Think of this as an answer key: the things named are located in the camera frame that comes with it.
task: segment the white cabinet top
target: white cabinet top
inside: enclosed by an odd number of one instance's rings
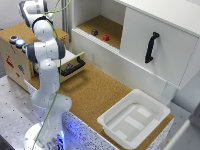
[[[115,1],[200,37],[200,5],[187,0]]]

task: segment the black handle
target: black handle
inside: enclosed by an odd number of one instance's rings
[[[61,70],[61,75],[66,77],[66,76],[72,74],[73,72],[75,72],[76,70],[85,66],[85,62],[80,58],[80,56],[77,57],[77,62],[79,62],[79,64],[74,66],[73,68],[69,68],[69,69],[66,69],[64,71]]]
[[[153,36],[151,37],[145,57],[145,63],[148,64],[153,60],[153,57],[151,57],[151,53],[153,50],[154,40],[157,39],[160,35],[156,32],[153,32]]]

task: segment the white plastic bin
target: white plastic bin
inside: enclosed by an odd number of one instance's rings
[[[135,89],[97,120],[122,147],[136,149],[169,113],[169,108]]]

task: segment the cabinet door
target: cabinet door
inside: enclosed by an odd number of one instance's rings
[[[153,60],[146,64],[145,56],[154,32],[160,36],[154,40]],[[127,8],[120,54],[179,86],[197,41],[191,34]]]

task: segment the white robotic arm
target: white robotic arm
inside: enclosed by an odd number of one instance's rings
[[[66,49],[63,42],[53,37],[51,15],[43,16],[43,13],[47,11],[47,3],[44,0],[23,1],[19,4],[19,12],[26,25],[32,28],[35,36],[41,41],[28,44],[25,51],[28,59],[33,63],[38,63],[40,68],[40,89],[33,93],[31,100],[34,105],[46,108],[48,112],[60,87],[59,71],[53,60],[64,58]],[[50,149],[49,143],[55,141],[54,139],[62,131],[62,113],[69,111],[71,106],[72,101],[69,97],[57,95],[36,147]]]

